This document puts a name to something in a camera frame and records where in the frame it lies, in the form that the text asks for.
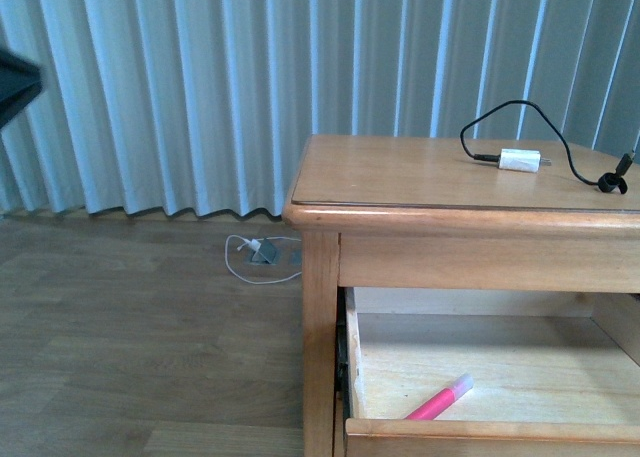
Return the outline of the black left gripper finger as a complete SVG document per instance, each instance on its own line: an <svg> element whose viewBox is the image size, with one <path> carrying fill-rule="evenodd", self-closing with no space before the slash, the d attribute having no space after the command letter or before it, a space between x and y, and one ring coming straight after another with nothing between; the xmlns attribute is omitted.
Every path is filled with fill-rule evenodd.
<svg viewBox="0 0 640 457"><path fill-rule="evenodd" d="M1 49L0 61L0 126L4 127L42 92L43 76L39 66L8 49Z"/></svg>

